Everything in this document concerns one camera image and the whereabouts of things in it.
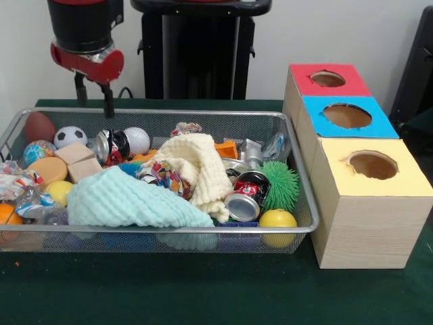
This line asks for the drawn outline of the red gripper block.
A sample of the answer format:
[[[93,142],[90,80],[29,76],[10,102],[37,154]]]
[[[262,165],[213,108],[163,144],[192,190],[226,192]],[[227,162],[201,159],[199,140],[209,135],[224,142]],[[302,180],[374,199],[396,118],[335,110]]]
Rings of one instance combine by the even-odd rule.
[[[85,79],[102,84],[104,115],[107,119],[114,118],[114,98],[110,83],[120,76],[124,67],[124,55],[114,44],[96,54],[79,54],[66,51],[53,42],[51,57],[58,66],[75,72],[74,84],[80,106],[86,106],[88,102]]]

